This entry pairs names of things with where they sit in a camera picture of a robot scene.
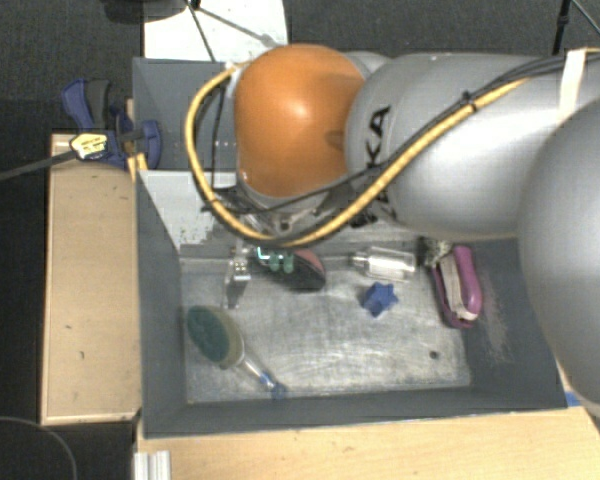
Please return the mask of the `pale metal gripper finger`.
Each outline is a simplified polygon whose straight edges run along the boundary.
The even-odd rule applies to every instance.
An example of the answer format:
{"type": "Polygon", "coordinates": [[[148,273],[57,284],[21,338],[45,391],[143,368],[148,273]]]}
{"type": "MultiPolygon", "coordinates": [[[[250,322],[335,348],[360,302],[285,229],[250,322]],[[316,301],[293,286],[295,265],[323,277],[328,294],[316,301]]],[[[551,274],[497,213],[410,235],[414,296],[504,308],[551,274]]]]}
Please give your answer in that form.
{"type": "Polygon", "coordinates": [[[245,258],[231,259],[228,262],[224,279],[223,307],[237,309],[250,281],[251,273],[248,260],[245,258]]]}

